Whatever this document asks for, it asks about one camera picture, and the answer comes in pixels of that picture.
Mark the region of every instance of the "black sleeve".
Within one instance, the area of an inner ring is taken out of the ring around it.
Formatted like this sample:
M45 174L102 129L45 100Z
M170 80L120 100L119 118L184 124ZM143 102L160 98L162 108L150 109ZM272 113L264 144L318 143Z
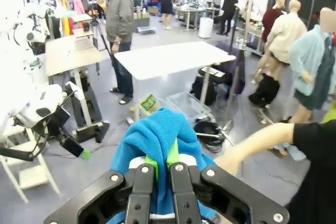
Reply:
M335 158L336 120L324 124L296 124L293 142L310 161L323 162Z

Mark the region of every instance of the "pink dress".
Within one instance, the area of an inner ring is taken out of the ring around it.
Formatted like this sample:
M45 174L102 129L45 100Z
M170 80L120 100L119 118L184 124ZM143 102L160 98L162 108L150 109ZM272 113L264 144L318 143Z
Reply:
M77 14L85 13L82 0L72 0L72 2L73 2L73 8Z

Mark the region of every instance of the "bolt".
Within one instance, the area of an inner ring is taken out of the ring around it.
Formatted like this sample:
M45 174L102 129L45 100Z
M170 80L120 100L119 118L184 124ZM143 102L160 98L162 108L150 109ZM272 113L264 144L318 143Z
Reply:
M111 180L116 182L118 180L119 176L118 175L113 175L111 176Z
M215 172L213 170L208 170L206 172L206 175L208 175L209 177L213 177L213 176L215 176Z
M281 223L284 219L284 217L281 214L275 214L273 216L273 220L277 223Z
M147 173L147 172L149 171L149 169L148 169L147 166L144 166L144 167L141 169L141 171L142 171L143 173Z
M175 169L180 172L183 170L183 165L176 165Z

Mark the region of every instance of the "white sweater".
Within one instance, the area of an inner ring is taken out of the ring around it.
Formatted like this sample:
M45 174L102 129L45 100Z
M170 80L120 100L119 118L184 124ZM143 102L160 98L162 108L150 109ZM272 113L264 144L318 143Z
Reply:
M307 32L307 28L297 13L278 17L267 37L267 45L274 56L289 63L289 50L295 40Z

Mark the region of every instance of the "light blue shirt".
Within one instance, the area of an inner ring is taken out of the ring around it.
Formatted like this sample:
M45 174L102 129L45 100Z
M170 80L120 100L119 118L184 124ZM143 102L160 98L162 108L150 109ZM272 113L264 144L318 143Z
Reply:
M315 25L313 30L296 40L289 51L290 68L294 73L294 87L304 95L311 95L315 83L306 83L302 74L307 71L314 79L318 73L324 54L324 41L329 37L331 47L334 47L330 33L321 32L320 25ZM331 75L329 94L335 90L336 63Z

